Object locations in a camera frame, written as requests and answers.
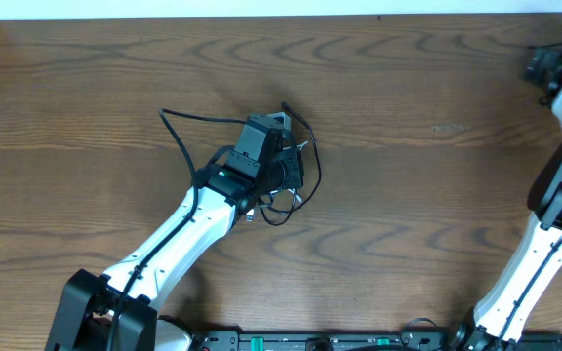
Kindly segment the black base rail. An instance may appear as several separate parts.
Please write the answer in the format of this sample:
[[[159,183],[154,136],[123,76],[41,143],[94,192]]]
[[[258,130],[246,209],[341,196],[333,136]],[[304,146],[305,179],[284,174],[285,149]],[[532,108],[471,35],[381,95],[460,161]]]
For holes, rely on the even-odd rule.
[[[562,334],[532,332],[519,340],[499,340],[462,323],[453,330],[416,319],[400,331],[384,332],[255,332],[201,331],[192,336],[189,351],[437,351],[540,350],[562,351]]]

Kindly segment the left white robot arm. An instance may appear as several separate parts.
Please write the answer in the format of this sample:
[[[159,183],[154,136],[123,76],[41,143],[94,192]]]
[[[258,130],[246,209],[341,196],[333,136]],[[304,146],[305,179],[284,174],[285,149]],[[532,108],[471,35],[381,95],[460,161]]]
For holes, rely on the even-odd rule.
[[[65,284],[49,350],[187,350],[190,332],[158,316],[183,275],[261,197],[303,185],[301,152],[284,112],[252,114],[235,145],[201,169],[174,213],[137,249],[97,276]]]

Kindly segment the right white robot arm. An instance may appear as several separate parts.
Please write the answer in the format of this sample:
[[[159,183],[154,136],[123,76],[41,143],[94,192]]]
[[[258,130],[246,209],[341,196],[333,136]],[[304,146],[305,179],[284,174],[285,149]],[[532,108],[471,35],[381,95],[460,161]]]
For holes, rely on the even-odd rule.
[[[537,46],[527,80],[541,86],[541,105],[562,130],[562,42]],[[467,321],[442,341],[443,350],[562,350],[562,334],[526,333],[526,321],[562,267],[562,142],[534,182],[531,212],[513,256],[498,281],[471,310]]]

